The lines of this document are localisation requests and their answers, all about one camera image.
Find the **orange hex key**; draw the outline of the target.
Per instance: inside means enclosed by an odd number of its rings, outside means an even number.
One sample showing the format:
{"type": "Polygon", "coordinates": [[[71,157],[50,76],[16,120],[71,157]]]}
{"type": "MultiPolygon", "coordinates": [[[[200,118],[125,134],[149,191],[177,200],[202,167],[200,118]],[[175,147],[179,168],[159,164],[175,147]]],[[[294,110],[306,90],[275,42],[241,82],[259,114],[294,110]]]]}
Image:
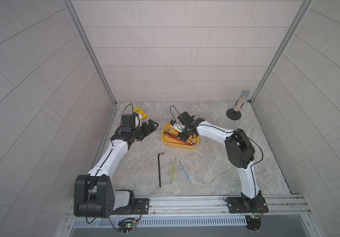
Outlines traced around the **orange hex key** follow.
{"type": "Polygon", "coordinates": [[[192,143],[192,144],[194,144],[194,145],[196,144],[196,141],[191,140],[191,139],[188,139],[187,142],[192,143]]]}

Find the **yellow hex key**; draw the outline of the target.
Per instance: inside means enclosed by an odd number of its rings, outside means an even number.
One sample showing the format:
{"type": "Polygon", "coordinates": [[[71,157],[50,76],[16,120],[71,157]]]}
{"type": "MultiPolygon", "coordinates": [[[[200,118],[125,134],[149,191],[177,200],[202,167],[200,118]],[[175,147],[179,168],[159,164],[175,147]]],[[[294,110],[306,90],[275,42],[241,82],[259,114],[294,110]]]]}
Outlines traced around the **yellow hex key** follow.
{"type": "Polygon", "coordinates": [[[175,136],[178,136],[178,135],[179,135],[179,131],[176,130],[175,128],[170,128],[170,131],[171,131],[175,136]]]}

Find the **red hex key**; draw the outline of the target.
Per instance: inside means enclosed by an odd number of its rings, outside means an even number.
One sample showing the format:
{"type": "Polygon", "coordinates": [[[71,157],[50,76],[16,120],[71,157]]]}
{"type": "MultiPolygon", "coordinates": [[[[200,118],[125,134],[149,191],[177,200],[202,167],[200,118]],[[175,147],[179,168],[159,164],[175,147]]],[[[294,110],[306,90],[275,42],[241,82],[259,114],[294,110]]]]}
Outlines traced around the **red hex key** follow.
{"type": "Polygon", "coordinates": [[[189,143],[189,142],[187,142],[187,141],[182,141],[182,140],[179,139],[178,137],[169,136],[168,134],[165,134],[165,136],[167,136],[167,137],[169,137],[169,138],[171,138],[171,139],[173,139],[173,140],[176,140],[176,141],[178,141],[178,142],[181,142],[181,143],[183,143],[183,144],[186,144],[186,145],[188,145],[188,146],[193,146],[193,145],[194,145],[194,144],[189,143]]]}

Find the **long black hex key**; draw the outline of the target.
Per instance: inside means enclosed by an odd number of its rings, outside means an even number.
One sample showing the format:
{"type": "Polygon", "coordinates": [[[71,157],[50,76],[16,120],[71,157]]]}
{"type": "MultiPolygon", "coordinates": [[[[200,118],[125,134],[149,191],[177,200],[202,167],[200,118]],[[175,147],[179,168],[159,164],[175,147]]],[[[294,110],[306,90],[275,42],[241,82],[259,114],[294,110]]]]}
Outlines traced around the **long black hex key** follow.
{"type": "Polygon", "coordinates": [[[170,137],[171,139],[174,139],[174,140],[179,141],[181,143],[184,143],[184,144],[187,144],[187,145],[190,145],[190,146],[196,145],[195,141],[191,141],[191,140],[183,141],[179,137],[177,137],[177,136],[175,136],[175,135],[173,135],[171,133],[168,133],[168,132],[164,132],[164,134],[166,136],[170,137]]]}

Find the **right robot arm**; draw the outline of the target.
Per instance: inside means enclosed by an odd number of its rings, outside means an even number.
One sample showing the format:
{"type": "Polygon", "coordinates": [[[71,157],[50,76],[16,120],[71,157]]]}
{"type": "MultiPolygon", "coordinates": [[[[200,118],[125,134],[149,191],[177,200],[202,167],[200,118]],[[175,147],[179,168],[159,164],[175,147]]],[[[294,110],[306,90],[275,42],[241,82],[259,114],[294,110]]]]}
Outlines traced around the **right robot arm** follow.
{"type": "Polygon", "coordinates": [[[227,151],[229,162],[238,170],[242,191],[239,208],[251,213],[266,213],[268,208],[265,199],[257,185],[253,166],[255,148],[246,133],[238,128],[229,130],[213,125],[202,118],[194,118],[187,112],[178,116],[178,120],[183,125],[183,129],[178,134],[182,141],[188,140],[190,136],[205,136],[224,145],[227,151]]]}

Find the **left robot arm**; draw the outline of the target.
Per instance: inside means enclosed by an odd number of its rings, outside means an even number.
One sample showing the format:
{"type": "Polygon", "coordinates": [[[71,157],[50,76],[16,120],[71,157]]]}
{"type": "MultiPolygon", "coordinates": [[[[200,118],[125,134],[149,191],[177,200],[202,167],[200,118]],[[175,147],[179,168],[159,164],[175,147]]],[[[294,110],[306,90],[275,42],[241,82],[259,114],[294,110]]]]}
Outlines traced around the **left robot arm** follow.
{"type": "Polygon", "coordinates": [[[143,140],[158,126],[151,119],[147,122],[123,119],[102,158],[86,175],[79,175],[75,180],[73,212],[76,217],[108,218],[114,213],[127,213],[135,209],[133,191],[115,191],[112,177],[131,145],[143,140]]]}

